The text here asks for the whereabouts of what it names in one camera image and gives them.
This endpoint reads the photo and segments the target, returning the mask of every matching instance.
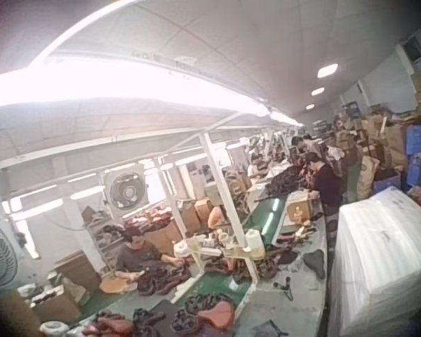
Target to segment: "tan leather piece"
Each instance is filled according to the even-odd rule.
[[[217,329],[228,329],[234,323],[234,307],[228,302],[219,302],[213,309],[198,312],[198,317],[211,323]]]

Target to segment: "bright window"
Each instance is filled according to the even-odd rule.
[[[26,220],[21,220],[15,223],[18,231],[25,235],[25,239],[27,243],[25,244],[25,248],[28,250],[28,253],[31,255],[32,258],[36,259],[39,258],[39,253],[36,251],[36,246],[34,245],[33,238],[31,233],[29,232],[28,224]]]

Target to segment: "white metal pole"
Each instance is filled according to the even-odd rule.
[[[157,174],[159,176],[159,180],[161,181],[163,193],[166,195],[166,199],[171,208],[171,213],[173,214],[176,225],[178,226],[178,229],[180,230],[182,238],[185,239],[186,237],[185,233],[187,231],[187,228],[185,227],[184,220],[182,219],[180,210],[178,208],[178,205],[176,204],[175,197],[171,195],[170,190],[168,189],[168,185],[167,185],[168,183],[167,183],[166,177],[161,171],[160,161],[161,161],[161,158],[154,159],[154,165],[157,168]],[[192,253],[192,257],[194,258],[196,265],[198,265],[200,272],[203,272],[204,264],[203,264],[203,261],[200,259],[199,254]]]
[[[212,142],[211,138],[209,137],[209,133],[200,133],[199,139],[201,141],[201,144],[203,145],[204,152],[208,155],[210,170],[212,171],[212,174],[215,178],[218,192],[222,197],[227,217],[229,218],[229,221],[231,221],[232,228],[234,229],[234,234],[236,235],[239,246],[245,247],[245,233],[243,232],[239,215],[237,214],[236,207],[234,206],[234,202],[232,201],[231,193],[229,192],[229,188],[227,186],[225,177],[223,177],[223,173],[218,167],[218,164],[212,155]]]

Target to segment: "woman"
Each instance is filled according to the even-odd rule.
[[[333,169],[314,152],[306,154],[306,162],[310,171],[313,173],[313,190],[320,194],[324,213],[327,216],[337,213],[342,201],[340,194],[341,179],[337,177],[334,174]]]

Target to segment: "dark shirt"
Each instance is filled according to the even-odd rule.
[[[162,254],[149,241],[144,241],[140,249],[131,249],[126,244],[117,256],[116,270],[119,272],[141,272],[144,267],[160,263]]]
[[[314,189],[320,192],[320,200],[323,205],[340,207],[340,178],[334,174],[329,165],[322,166],[314,176]]]

